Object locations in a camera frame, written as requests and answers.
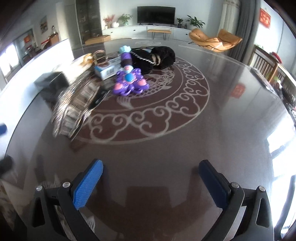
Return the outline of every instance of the white vase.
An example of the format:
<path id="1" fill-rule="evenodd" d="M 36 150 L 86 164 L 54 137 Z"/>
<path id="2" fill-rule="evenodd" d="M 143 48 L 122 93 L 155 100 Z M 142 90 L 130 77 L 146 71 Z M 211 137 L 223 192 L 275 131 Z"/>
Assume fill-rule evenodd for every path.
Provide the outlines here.
<path id="1" fill-rule="evenodd" d="M 189 30 L 193 30 L 193 29 L 198 28 L 198 27 L 193 26 L 192 24 L 189 24 L 189 25 L 187 25 L 187 28 L 188 28 Z"/>
<path id="2" fill-rule="evenodd" d="M 119 27 L 119 23 L 118 22 L 113 22 L 111 24 L 111 26 L 112 26 L 112 28 L 117 28 L 117 27 Z"/>
<path id="3" fill-rule="evenodd" d="M 102 20 L 102 29 L 105 29 L 105 26 L 106 26 L 106 22 Z"/>

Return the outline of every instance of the wooden bench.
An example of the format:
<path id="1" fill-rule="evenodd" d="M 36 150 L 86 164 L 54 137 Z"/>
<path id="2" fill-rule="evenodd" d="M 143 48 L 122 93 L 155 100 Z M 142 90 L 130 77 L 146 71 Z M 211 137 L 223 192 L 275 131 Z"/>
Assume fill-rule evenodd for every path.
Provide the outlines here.
<path id="1" fill-rule="evenodd" d="M 172 34 L 171 30 L 162 30 L 162 29 L 148 29 L 148 33 L 152 33 L 152 39 L 155 37 L 155 33 L 163 33 L 163 40 L 166 40 L 166 34 Z"/>

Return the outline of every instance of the gray curtain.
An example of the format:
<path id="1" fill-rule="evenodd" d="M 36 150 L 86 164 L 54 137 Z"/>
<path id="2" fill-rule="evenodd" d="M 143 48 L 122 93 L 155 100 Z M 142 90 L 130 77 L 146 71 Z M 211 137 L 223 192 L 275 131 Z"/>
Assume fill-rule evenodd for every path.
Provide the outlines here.
<path id="1" fill-rule="evenodd" d="M 260 0 L 241 0 L 236 36 L 241 37 L 243 40 L 230 50 L 228 56 L 244 64 L 248 64 L 253 51 L 259 24 L 260 6 Z"/>

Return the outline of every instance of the television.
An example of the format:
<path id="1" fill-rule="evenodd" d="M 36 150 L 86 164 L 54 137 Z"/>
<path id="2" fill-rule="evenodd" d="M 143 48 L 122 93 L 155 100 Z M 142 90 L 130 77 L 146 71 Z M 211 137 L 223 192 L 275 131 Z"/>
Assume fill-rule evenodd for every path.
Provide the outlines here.
<path id="1" fill-rule="evenodd" d="M 138 23 L 175 23 L 174 7 L 142 6 L 137 7 Z"/>

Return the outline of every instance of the light blue toy piece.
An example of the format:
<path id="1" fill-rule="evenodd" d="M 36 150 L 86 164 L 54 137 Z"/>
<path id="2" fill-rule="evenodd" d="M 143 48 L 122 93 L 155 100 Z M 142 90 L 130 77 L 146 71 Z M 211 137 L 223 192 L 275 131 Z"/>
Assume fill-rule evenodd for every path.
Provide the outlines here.
<path id="1" fill-rule="evenodd" d="M 120 47 L 119 48 L 119 53 L 122 54 L 124 52 L 126 52 L 126 53 L 131 52 L 131 47 L 130 46 L 126 46 L 126 45 Z"/>
<path id="2" fill-rule="evenodd" d="M 125 74 L 130 73 L 133 70 L 133 67 L 131 65 L 127 65 L 123 68 L 123 71 Z"/>
<path id="3" fill-rule="evenodd" d="M 103 162 L 97 160 L 73 192 L 73 204 L 78 210 L 84 207 L 103 173 Z"/>

